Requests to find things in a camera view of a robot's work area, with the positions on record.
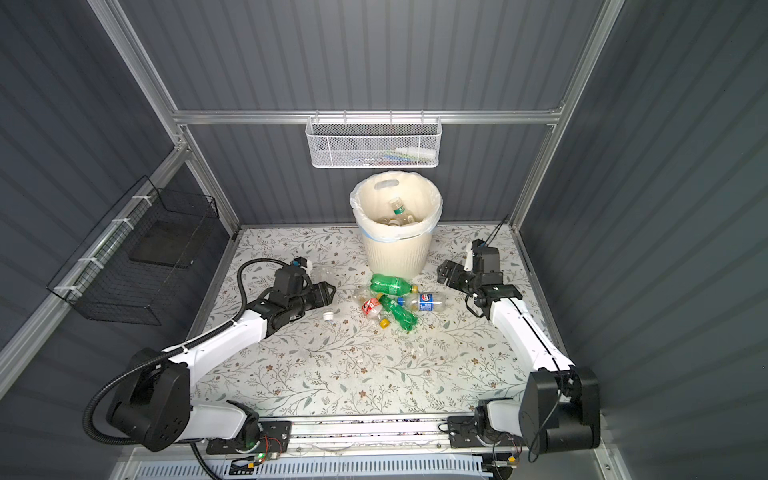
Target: black wire basket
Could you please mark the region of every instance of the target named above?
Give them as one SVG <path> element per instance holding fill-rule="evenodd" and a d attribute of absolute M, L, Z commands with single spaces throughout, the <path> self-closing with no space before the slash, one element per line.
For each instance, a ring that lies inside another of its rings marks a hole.
<path fill-rule="evenodd" d="M 87 319 L 160 325 L 218 217 L 212 197 L 153 189 L 112 220 L 92 255 L 73 254 L 76 273 L 64 276 L 62 267 L 48 290 Z"/>

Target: floral tabletop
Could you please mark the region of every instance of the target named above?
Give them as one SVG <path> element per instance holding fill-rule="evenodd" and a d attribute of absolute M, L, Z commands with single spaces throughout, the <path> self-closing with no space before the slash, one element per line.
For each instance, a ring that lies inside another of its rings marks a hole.
<path fill-rule="evenodd" d="M 516 363 L 501 333 L 475 318 L 464 296 L 435 281 L 445 259 L 463 263 L 467 242 L 487 237 L 493 226 L 445 226 L 433 232 L 429 259 L 413 279 L 421 292 L 442 292 L 448 308 L 419 312 L 419 324 L 407 333 L 392 322 L 386 329 L 365 318 L 350 299 L 370 281 L 365 249 L 357 228 L 271 228 L 242 233 L 227 278 L 207 328 L 222 323 L 240 306 L 235 274 L 243 261 L 305 257 L 326 267 L 338 288 L 330 307 L 309 311 L 264 341 L 239 351 L 197 383 L 193 399 L 234 399 L 265 416 L 355 415 L 373 413 L 467 412 L 478 399 L 522 393 L 527 373 Z M 501 254 L 505 283 L 515 284 L 534 319 L 543 326 L 515 243 L 502 228 L 493 241 Z M 272 285 L 274 268 L 258 263 L 245 272 L 248 298 Z"/>

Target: gray wall panel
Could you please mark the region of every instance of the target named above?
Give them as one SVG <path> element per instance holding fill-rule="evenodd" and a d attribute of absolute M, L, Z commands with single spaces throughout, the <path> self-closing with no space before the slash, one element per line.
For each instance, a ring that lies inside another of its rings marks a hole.
<path fill-rule="evenodd" d="M 123 2 L 179 108 L 555 108 L 601 2 Z"/>
<path fill-rule="evenodd" d="M 383 170 L 312 167 L 300 126 L 193 125 L 243 223 L 353 222 L 349 193 Z M 440 165 L 420 168 L 443 220 L 500 220 L 515 205 L 545 125 L 446 125 Z"/>
<path fill-rule="evenodd" d="M 522 228 L 633 478 L 764 476 L 767 25 L 627 2 Z"/>
<path fill-rule="evenodd" d="M 85 2 L 0 2 L 0 345 L 171 149 Z"/>
<path fill-rule="evenodd" d="M 101 231 L 99 219 L 173 145 L 85 1 L 0 2 L 0 71 L 4 346 L 91 228 Z M 168 187 L 200 192 L 187 168 Z M 226 244 L 217 223 L 163 326 L 64 318 L 0 400 L 3 478 L 107 478 L 119 449 L 86 437 L 82 409 L 139 349 L 184 339 Z"/>

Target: black cable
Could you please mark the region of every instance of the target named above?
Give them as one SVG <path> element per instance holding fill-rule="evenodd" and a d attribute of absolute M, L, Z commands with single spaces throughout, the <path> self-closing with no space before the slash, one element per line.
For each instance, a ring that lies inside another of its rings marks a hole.
<path fill-rule="evenodd" d="M 96 392 L 96 395 L 93 396 L 90 402 L 85 406 L 85 410 L 83 411 L 83 419 L 82 419 L 82 425 L 83 425 L 83 431 L 85 431 L 85 434 L 91 437 L 93 440 L 105 443 L 107 445 L 138 445 L 139 442 L 136 442 L 130 437 L 115 437 L 112 435 L 107 435 L 105 433 L 100 432 L 96 425 L 94 425 L 94 412 L 96 411 L 96 407 L 98 406 L 99 402 L 120 382 L 125 380 L 128 376 L 133 375 L 136 372 L 140 372 L 141 370 L 147 368 L 148 366 L 156 366 L 158 363 L 163 362 L 164 360 L 167 360 L 171 358 L 172 356 L 176 356 L 180 353 L 184 352 L 184 348 L 187 349 L 194 348 L 195 346 L 200 345 L 203 342 L 206 342 L 219 333 L 222 333 L 224 330 L 230 328 L 232 325 L 234 325 L 234 322 L 236 322 L 245 311 L 245 306 L 248 303 L 248 299 L 246 297 L 245 287 L 243 286 L 243 269 L 249 265 L 253 265 L 254 263 L 259 262 L 271 262 L 271 263 L 277 263 L 281 266 L 287 266 L 288 264 L 283 262 L 282 260 L 275 260 L 271 258 L 256 258 L 254 260 L 248 260 L 247 262 L 243 263 L 243 265 L 240 266 L 239 269 L 237 269 L 237 288 L 240 290 L 240 309 L 237 311 L 235 316 L 232 318 L 231 321 L 222 323 L 215 329 L 212 329 L 208 333 L 203 334 L 199 338 L 193 339 L 188 343 L 185 343 L 184 346 L 179 346 L 170 352 L 164 352 L 160 355 L 144 360 L 142 363 L 136 365 L 134 368 L 129 369 L 120 375 L 114 377 L 112 380 L 110 380 L 106 385 L 101 387 L 101 389 Z"/>
<path fill-rule="evenodd" d="M 219 475 L 216 475 L 216 472 L 210 469 L 210 467 L 206 464 L 205 460 L 203 460 L 203 456 L 200 454 L 200 450 L 197 449 L 197 443 L 190 443 L 190 448 L 192 449 L 192 453 L 194 454 L 194 458 L 197 459 L 197 463 L 200 464 L 200 468 L 203 469 L 203 472 L 205 472 L 206 475 L 211 477 L 211 480 L 223 480 Z"/>
<path fill-rule="evenodd" d="M 496 235 L 497 235 L 497 234 L 498 234 L 498 232 L 499 232 L 499 231 L 502 229 L 502 225 L 504 225 L 504 222 L 505 222 L 505 221 L 507 221 L 507 217 L 509 217 L 509 214 L 506 214 L 506 215 L 504 215 L 504 218 L 502 218 L 502 221 L 500 221 L 500 222 L 498 223 L 498 225 L 496 225 L 496 228 L 494 228 L 493 230 L 491 230 L 491 233 L 488 235 L 488 238 L 487 238 L 487 239 L 485 239 L 485 246 L 486 246 L 486 247 L 487 247 L 488 245 L 490 245 L 490 244 L 491 244 L 491 242 L 492 242 L 492 241 L 493 241 L 493 240 L 496 238 Z"/>

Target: bottle in trash can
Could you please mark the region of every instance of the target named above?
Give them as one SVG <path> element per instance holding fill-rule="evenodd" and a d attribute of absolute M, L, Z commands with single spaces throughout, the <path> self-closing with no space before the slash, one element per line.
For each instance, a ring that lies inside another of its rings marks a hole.
<path fill-rule="evenodd" d="M 389 206 L 392 211 L 395 212 L 395 217 L 389 220 L 390 226 L 402 227 L 416 222 L 413 218 L 413 214 L 406 210 L 405 205 L 402 204 L 400 197 L 395 197 L 389 201 Z"/>

